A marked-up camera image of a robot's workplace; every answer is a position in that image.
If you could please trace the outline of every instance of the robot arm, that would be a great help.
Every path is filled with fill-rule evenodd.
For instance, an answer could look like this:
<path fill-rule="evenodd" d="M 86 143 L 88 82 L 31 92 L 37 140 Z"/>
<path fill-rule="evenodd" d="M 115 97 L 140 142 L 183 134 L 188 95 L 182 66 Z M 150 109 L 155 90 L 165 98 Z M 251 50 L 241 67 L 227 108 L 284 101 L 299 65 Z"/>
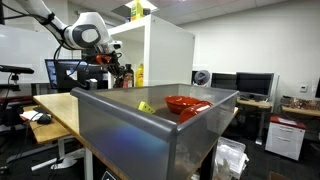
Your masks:
<path fill-rule="evenodd" d="M 81 13 L 71 26 L 61 22 L 42 0 L 16 0 L 28 13 L 39 15 L 37 21 L 45 26 L 66 49 L 82 50 L 95 48 L 99 54 L 110 56 L 117 62 L 115 49 L 121 48 L 120 41 L 113 41 L 108 34 L 102 17 L 97 12 Z"/>

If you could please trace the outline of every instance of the whiteboard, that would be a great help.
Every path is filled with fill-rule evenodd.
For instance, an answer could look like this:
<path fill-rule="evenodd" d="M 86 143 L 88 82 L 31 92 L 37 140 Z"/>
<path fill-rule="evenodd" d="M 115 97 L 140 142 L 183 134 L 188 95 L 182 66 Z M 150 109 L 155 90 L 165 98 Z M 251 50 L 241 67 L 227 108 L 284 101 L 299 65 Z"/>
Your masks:
<path fill-rule="evenodd" d="M 49 36 L 52 35 L 0 25 L 0 65 L 34 70 L 34 74 L 20 74 L 18 84 L 49 83 L 44 60 L 53 59 L 58 47 Z M 7 84 L 9 75 L 0 72 L 0 84 Z"/>

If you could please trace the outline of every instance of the stainless steel bin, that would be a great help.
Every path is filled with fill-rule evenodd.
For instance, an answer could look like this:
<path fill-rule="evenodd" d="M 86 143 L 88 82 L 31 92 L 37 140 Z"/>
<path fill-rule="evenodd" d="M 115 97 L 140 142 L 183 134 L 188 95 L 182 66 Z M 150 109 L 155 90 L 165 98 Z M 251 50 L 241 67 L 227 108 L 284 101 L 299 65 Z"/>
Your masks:
<path fill-rule="evenodd" d="M 80 134 L 129 179 L 185 179 L 232 120 L 237 91 L 173 84 L 85 91 L 75 88 Z M 164 98 L 183 95 L 213 106 L 179 124 Z M 137 109 L 141 101 L 156 110 Z"/>

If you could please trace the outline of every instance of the ceiling light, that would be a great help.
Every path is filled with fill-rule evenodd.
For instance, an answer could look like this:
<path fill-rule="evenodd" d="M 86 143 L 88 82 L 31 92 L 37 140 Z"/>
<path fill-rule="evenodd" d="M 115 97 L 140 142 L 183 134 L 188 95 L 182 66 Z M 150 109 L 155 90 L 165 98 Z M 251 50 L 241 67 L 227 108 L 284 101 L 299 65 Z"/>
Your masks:
<path fill-rule="evenodd" d="M 134 3 L 134 0 L 131 2 L 128 2 L 126 4 L 127 7 L 131 8 L 132 5 Z M 151 12 L 158 10 L 158 8 L 156 6 L 154 6 L 153 4 L 151 4 L 149 1 L 147 0 L 140 0 L 140 4 L 143 8 L 149 8 L 151 10 Z"/>

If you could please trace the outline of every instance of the yellow bottle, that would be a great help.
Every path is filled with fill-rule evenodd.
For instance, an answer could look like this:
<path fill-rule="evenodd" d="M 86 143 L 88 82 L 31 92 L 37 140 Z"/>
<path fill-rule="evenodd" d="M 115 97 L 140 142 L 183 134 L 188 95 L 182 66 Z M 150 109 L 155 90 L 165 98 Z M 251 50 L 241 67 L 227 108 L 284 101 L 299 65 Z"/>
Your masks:
<path fill-rule="evenodd" d="M 141 6 L 140 0 L 134 0 L 134 3 L 131 7 L 131 21 L 143 17 L 143 8 Z"/>
<path fill-rule="evenodd" d="M 136 72 L 136 87 L 143 86 L 143 64 L 141 63 Z"/>

